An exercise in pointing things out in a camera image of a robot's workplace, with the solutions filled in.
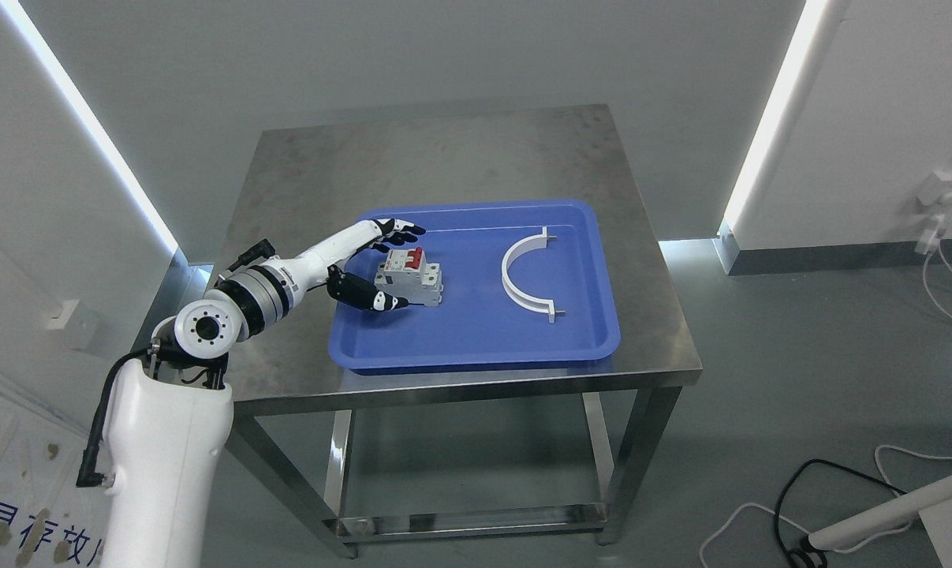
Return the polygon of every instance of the plastic tray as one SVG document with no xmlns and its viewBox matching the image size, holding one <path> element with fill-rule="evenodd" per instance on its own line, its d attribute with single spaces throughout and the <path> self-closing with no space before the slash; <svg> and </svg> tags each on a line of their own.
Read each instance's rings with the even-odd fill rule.
<svg viewBox="0 0 952 568">
<path fill-rule="evenodd" d="M 360 219 L 384 217 L 427 230 L 415 245 L 440 263 L 443 301 L 384 313 L 338 305 L 328 353 L 340 366 L 364 374 L 545 367 L 604 359 L 619 346 L 598 222 L 583 201 L 385 208 Z M 507 249 L 544 226 L 555 240 L 520 256 L 508 273 L 524 292 L 565 310 L 555 323 L 512 302 L 500 274 Z M 346 270 L 372 280 L 384 258 L 369 249 Z"/>
</svg>

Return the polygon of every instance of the white curved bracket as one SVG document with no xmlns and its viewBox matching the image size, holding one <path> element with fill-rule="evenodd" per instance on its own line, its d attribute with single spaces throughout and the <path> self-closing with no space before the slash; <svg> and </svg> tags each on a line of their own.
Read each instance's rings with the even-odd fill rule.
<svg viewBox="0 0 952 568">
<path fill-rule="evenodd" d="M 556 320 L 556 314 L 562 314 L 563 310 L 556 309 L 553 301 L 544 298 L 536 298 L 530 294 L 522 292 L 518 287 L 514 285 L 514 282 L 511 282 L 510 275 L 507 274 L 508 269 L 511 268 L 511 263 L 514 262 L 516 258 L 521 255 L 524 255 L 529 251 L 537 251 L 537 249 L 545 249 L 547 242 L 551 240 L 552 237 L 547 233 L 547 229 L 542 227 L 541 234 L 533 234 L 531 237 L 522 238 L 521 241 L 515 242 L 514 245 L 511 245 L 511 248 L 507 249 L 507 252 L 504 254 L 504 260 L 500 263 L 500 274 L 501 280 L 504 281 L 504 291 L 507 292 L 507 295 L 511 297 L 512 301 L 516 305 L 530 310 L 530 312 L 545 313 L 549 315 L 549 323 L 554 323 Z"/>
</svg>

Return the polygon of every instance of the robotic arm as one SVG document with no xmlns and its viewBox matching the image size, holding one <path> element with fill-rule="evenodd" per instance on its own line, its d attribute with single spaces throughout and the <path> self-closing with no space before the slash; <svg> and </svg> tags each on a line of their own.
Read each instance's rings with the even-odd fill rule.
<svg viewBox="0 0 952 568">
<path fill-rule="evenodd" d="M 422 227 L 400 219 L 363 220 L 303 251 L 292 259 L 274 255 L 269 241 L 259 242 L 237 260 L 202 301 L 177 313 L 173 340 L 182 351 L 199 359 L 214 359 L 235 342 L 260 334 L 287 316 L 307 291 L 327 285 L 328 294 L 359 309 L 386 312 L 409 305 L 379 291 L 374 284 L 343 272 L 342 265 L 363 249 L 388 252 L 388 245 L 415 242 Z M 257 256 L 267 259 L 246 266 Z"/>
<path fill-rule="evenodd" d="M 261 241 L 200 301 L 163 320 L 148 348 L 112 366 L 76 482 L 79 488 L 104 486 L 113 497 L 105 566 L 198 567 L 212 478 L 233 421 L 233 393 L 222 380 L 227 353 L 322 285 L 331 297 L 359 309 L 388 312 L 409 305 L 342 266 L 364 249 L 388 252 L 388 245 L 414 242 L 424 233 L 400 219 L 364 220 L 292 259 L 276 256 L 269 241 Z M 162 362 L 176 369 L 205 367 L 206 388 L 159 382 Z M 95 471 L 102 435 L 111 453 L 108 475 Z"/>
</svg>

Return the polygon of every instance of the table leg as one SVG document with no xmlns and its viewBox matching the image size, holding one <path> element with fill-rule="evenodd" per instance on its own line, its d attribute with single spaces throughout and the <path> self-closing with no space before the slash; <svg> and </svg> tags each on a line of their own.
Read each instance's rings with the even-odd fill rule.
<svg viewBox="0 0 952 568">
<path fill-rule="evenodd" d="M 328 449 L 328 474 L 325 476 L 325 503 L 339 517 L 346 499 L 349 474 L 349 445 L 353 443 L 353 411 L 338 410 L 332 424 L 332 444 Z"/>
<path fill-rule="evenodd" d="M 592 440 L 592 455 L 595 456 L 595 473 L 599 478 L 599 499 L 605 499 L 612 479 L 612 446 L 609 444 L 609 429 L 605 425 L 602 397 L 597 392 L 581 393 L 584 400 L 584 419 L 588 422 L 588 436 Z"/>
<path fill-rule="evenodd" d="M 342 558 L 357 557 L 357 547 L 342 543 L 324 524 L 336 518 L 334 511 L 311 488 L 255 417 L 235 418 L 226 448 L 322 544 Z"/>
<path fill-rule="evenodd" d="M 608 517 L 605 529 L 595 535 L 599 545 L 610 545 L 619 540 L 627 511 L 637 497 L 637 490 L 651 458 L 655 456 L 680 391 L 681 387 L 638 389 L 616 457 L 609 491 L 604 497 Z"/>
</svg>

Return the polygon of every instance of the circuit breaker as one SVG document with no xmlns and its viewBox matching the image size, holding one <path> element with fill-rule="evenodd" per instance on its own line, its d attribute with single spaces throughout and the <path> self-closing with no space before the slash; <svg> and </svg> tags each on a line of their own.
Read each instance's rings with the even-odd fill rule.
<svg viewBox="0 0 952 568">
<path fill-rule="evenodd" d="M 440 305 L 444 284 L 439 263 L 426 262 L 421 247 L 393 249 L 378 265 L 374 284 L 379 290 L 407 299 L 411 305 Z"/>
</svg>

